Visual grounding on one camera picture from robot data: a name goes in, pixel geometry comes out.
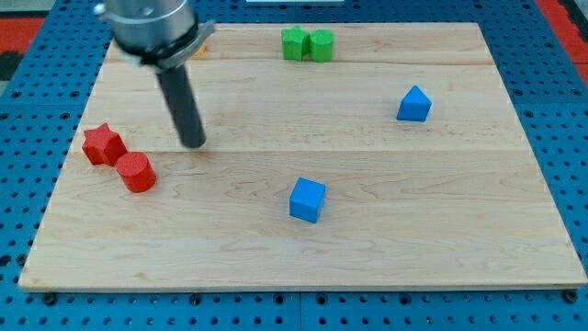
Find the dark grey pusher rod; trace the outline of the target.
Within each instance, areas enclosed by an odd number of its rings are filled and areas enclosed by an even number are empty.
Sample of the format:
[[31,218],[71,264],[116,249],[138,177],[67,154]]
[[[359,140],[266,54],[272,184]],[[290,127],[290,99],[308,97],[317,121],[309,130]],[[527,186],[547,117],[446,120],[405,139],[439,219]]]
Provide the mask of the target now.
[[206,134],[185,66],[160,72],[156,77],[180,142],[187,148],[199,148],[206,142]]

